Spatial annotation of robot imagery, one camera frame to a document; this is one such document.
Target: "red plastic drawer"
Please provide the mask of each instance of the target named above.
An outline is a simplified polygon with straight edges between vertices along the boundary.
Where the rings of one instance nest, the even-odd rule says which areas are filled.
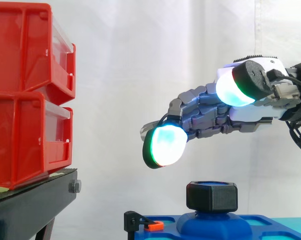
[[[72,163],[73,111],[40,92],[0,92],[0,187],[14,189]]]
[[[0,91],[74,99],[75,51],[48,4],[0,2]]]

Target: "black metal shelf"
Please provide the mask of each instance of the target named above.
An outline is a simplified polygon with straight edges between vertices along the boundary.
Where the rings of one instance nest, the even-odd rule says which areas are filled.
[[[62,169],[41,182],[0,193],[0,240],[49,240],[55,217],[72,201],[77,169]]]

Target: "orange clip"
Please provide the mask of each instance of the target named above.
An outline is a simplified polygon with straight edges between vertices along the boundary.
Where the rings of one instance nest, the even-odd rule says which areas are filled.
[[[156,224],[149,224],[144,227],[144,230],[147,232],[155,232],[164,230],[164,223],[162,221],[154,221]]]

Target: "cable connector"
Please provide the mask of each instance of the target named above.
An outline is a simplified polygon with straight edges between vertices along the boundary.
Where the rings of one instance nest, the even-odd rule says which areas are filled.
[[[270,82],[274,82],[278,79],[283,79],[283,77],[285,77],[281,71],[276,70],[276,69],[272,69],[272,70],[268,71],[266,73],[266,75]]]

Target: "green light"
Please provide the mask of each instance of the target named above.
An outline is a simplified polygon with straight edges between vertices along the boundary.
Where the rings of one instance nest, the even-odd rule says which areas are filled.
[[[223,103],[234,107],[243,107],[255,102],[253,98],[242,93],[234,81],[231,70],[218,79],[216,93]]]
[[[186,132],[179,126],[164,125],[148,131],[143,145],[143,159],[152,169],[177,162],[182,156]]]
[[[160,166],[177,162],[184,152],[187,138],[186,132],[181,127],[174,125],[157,127],[150,146],[154,161]]]

